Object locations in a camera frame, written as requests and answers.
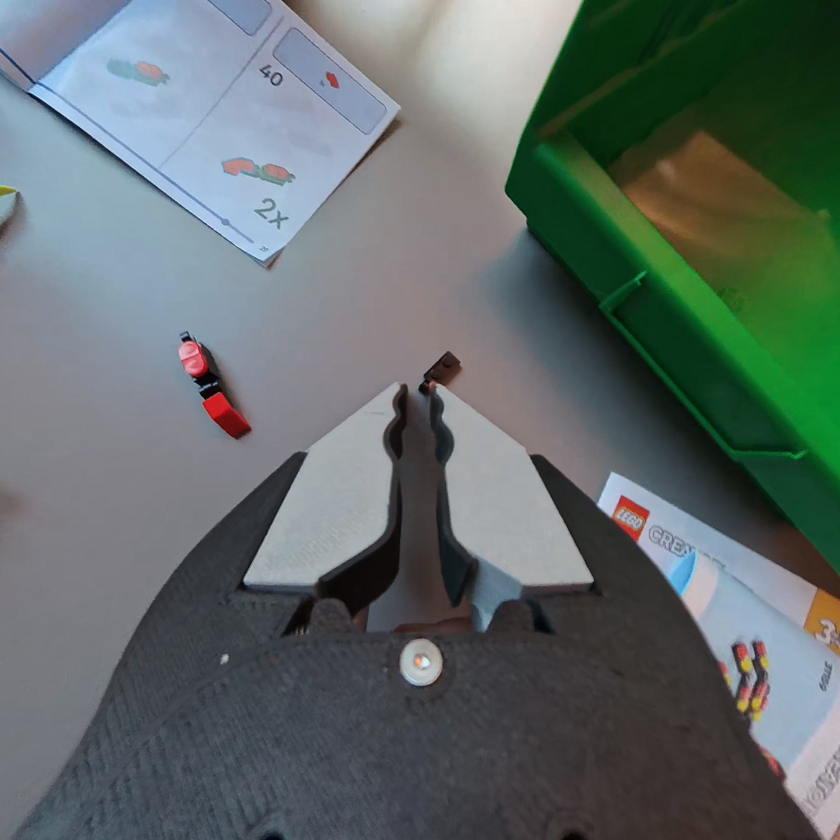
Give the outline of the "open lego instruction booklet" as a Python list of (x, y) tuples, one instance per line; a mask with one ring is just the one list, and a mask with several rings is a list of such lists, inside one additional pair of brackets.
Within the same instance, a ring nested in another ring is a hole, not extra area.
[(400, 111), (283, 2), (2, 1), (1, 57), (263, 266)]

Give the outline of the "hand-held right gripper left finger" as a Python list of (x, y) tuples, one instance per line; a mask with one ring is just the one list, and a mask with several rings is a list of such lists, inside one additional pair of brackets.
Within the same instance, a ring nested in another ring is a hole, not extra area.
[(387, 386), (302, 457), (243, 586), (374, 601), (399, 569), (407, 387)]

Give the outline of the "small black lego piece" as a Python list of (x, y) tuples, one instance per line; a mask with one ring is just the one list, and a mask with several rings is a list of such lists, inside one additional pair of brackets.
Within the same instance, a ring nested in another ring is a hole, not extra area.
[(427, 395), (433, 385), (449, 387), (461, 370), (459, 358), (446, 351), (425, 371), (417, 390)]

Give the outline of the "closed lego instruction booklet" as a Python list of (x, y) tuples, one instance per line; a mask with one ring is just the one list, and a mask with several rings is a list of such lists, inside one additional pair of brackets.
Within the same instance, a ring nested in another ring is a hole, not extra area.
[(615, 472), (598, 507), (671, 583), (772, 771), (838, 838), (838, 598)]

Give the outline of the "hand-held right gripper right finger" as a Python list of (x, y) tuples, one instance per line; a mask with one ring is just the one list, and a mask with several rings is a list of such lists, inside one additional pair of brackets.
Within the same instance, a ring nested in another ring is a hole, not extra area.
[(429, 419), (442, 470), (437, 536), (444, 588), (486, 631), (499, 605), (588, 592), (594, 577), (528, 450), (443, 385)]

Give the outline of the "short red black lego assembly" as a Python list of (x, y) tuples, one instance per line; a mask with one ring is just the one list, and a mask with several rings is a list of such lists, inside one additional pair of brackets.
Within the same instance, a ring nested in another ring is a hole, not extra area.
[(224, 377), (211, 351), (191, 333), (179, 335), (178, 358), (210, 419), (227, 436), (240, 439), (251, 431), (245, 416), (227, 394)]

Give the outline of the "green plastic bin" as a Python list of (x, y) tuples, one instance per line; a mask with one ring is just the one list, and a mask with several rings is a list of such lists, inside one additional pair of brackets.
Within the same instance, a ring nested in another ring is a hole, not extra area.
[(506, 183), (836, 570), (838, 36), (838, 2), (582, 2)]

